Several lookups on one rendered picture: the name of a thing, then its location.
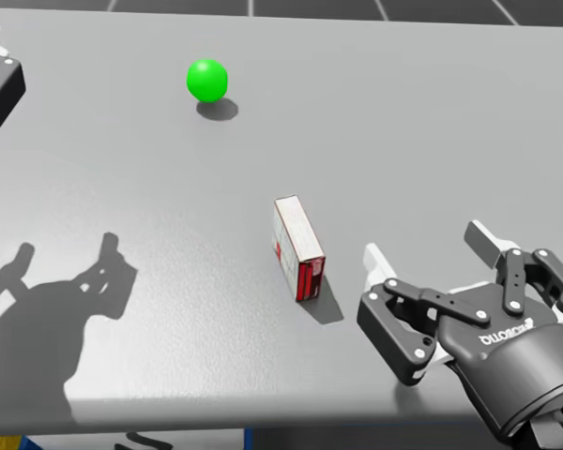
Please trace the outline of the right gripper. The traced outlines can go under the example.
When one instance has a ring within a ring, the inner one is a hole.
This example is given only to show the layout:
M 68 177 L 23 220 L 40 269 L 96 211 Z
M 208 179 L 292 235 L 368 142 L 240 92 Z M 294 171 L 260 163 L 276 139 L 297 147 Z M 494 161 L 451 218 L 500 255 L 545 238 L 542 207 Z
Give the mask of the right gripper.
M 476 219 L 464 241 L 496 271 L 498 285 L 419 288 L 398 279 L 375 243 L 366 245 L 357 322 L 404 385 L 452 357 L 468 399 L 506 442 L 534 416 L 563 408 L 563 323 L 556 320 L 563 320 L 563 262 L 547 248 L 525 251 Z M 546 306 L 525 300 L 527 285 Z

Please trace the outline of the small round ball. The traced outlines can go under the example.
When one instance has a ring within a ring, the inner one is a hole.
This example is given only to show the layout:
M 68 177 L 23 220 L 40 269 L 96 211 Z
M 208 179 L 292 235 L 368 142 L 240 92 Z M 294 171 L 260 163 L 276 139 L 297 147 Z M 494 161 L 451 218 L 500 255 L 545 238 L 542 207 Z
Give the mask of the small round ball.
M 225 96 L 228 88 L 228 73 L 216 60 L 197 60 L 189 66 L 186 85 L 188 91 L 198 101 L 213 103 Z

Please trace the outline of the red and white carton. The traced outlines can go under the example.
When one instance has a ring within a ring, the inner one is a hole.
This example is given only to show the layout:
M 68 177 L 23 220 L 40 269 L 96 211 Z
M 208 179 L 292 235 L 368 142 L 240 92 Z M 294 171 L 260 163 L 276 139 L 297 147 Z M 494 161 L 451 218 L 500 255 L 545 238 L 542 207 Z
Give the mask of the red and white carton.
M 297 195 L 274 201 L 272 246 L 294 300 L 316 298 L 326 255 Z

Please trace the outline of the white box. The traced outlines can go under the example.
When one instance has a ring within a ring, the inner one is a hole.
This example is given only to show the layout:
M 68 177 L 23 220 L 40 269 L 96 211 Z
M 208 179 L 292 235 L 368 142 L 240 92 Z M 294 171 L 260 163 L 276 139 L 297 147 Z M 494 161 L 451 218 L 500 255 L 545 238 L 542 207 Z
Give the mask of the white box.
M 243 450 L 241 429 L 30 436 L 42 450 Z

